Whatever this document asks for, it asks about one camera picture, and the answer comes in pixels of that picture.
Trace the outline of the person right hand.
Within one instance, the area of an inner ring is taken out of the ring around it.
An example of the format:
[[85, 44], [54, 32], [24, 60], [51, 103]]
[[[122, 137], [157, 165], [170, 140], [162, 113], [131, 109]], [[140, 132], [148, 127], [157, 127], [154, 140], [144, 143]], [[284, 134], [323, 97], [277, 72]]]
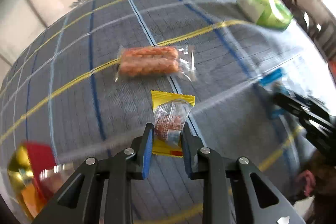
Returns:
[[314, 174], [310, 170], [304, 170], [301, 172], [295, 179], [295, 182], [301, 187], [304, 196], [312, 196], [313, 190], [316, 186], [316, 180]]

